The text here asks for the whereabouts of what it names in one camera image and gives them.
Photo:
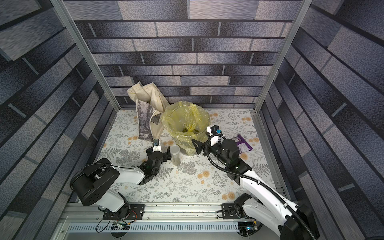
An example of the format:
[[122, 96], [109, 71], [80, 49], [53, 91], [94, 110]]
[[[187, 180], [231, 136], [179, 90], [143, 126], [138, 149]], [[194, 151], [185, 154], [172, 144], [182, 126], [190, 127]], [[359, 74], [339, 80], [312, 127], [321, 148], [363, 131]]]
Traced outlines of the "yellow plastic trash bag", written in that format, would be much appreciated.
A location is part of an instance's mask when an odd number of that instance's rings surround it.
[[190, 102], [179, 101], [166, 107], [161, 116], [165, 129], [187, 156], [196, 154], [192, 140], [205, 142], [207, 127], [211, 125], [209, 113]]

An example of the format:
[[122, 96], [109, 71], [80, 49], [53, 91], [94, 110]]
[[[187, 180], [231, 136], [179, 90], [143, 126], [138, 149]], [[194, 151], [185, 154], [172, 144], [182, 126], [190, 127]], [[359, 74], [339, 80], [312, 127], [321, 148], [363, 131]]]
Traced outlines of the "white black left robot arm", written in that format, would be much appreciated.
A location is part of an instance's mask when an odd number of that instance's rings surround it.
[[117, 183], [144, 185], [159, 174], [162, 163], [171, 160], [170, 149], [162, 152], [160, 146], [146, 150], [148, 159], [138, 167], [114, 166], [106, 159], [85, 166], [70, 181], [71, 189], [83, 206], [97, 205], [104, 212], [104, 220], [124, 221], [133, 211], [128, 200], [111, 190]]

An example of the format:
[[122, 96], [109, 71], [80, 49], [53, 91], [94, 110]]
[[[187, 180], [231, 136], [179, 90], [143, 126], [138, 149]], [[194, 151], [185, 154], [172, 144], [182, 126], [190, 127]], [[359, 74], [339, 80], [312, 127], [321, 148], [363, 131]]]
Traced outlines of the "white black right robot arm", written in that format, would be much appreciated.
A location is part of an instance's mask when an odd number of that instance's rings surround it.
[[197, 154], [204, 153], [209, 162], [249, 191], [235, 202], [238, 214], [259, 221], [281, 240], [317, 240], [320, 233], [312, 210], [286, 199], [246, 164], [232, 139], [214, 134], [202, 143], [192, 140]]

